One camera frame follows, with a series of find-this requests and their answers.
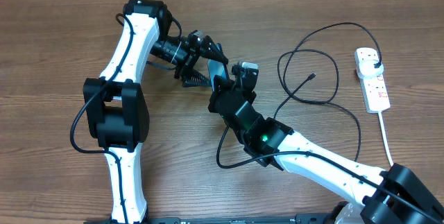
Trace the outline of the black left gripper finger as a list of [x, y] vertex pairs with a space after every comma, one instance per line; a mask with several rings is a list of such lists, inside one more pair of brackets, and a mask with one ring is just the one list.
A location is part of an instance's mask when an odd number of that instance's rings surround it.
[[200, 43], [200, 55], [209, 60], [228, 64], [228, 59], [208, 35], [206, 35]]
[[183, 87], [211, 87], [209, 78], [201, 74], [199, 71], [192, 69], [181, 75]]

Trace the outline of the blue screen smartphone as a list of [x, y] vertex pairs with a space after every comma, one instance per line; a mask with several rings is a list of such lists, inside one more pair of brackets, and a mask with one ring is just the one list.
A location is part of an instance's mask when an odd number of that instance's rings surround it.
[[218, 62], [216, 60], [208, 60], [207, 61], [207, 68], [210, 75], [210, 81], [213, 83], [215, 76], [220, 76], [223, 79], [227, 80], [229, 78], [228, 76], [228, 70], [225, 64]]

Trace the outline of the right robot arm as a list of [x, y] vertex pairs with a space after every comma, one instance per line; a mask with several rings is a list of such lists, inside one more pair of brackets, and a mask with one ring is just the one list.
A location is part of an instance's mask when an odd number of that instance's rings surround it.
[[249, 162], [272, 165], [329, 189], [345, 200], [327, 219], [333, 223], [442, 223], [443, 206], [407, 167], [389, 170], [360, 164], [317, 146], [293, 128], [264, 118], [252, 105], [256, 64], [233, 67], [208, 64], [212, 95], [210, 112], [218, 113], [251, 156]]

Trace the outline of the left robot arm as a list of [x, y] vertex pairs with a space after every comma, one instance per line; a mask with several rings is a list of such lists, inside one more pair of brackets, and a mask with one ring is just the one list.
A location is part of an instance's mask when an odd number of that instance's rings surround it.
[[210, 72], [224, 74], [228, 59], [209, 36], [194, 31], [169, 35], [176, 19], [162, 1], [129, 0], [116, 16], [122, 34], [107, 67], [83, 85], [91, 136], [110, 170], [113, 208], [107, 223], [147, 223], [148, 204], [142, 189], [141, 152], [149, 130], [142, 77], [149, 55], [172, 65], [183, 87], [211, 87], [211, 78], [194, 69], [200, 57]]

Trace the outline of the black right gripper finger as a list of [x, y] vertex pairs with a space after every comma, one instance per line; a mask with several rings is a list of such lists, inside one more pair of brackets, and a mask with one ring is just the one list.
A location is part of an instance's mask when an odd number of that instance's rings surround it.
[[212, 79], [212, 93], [217, 94], [220, 92], [229, 91], [232, 89], [234, 81], [229, 78], [224, 78], [220, 75], [215, 75]]
[[244, 69], [240, 63], [237, 63], [232, 66], [232, 74], [235, 75], [242, 89], [251, 92], [257, 84], [259, 67], [258, 69]]

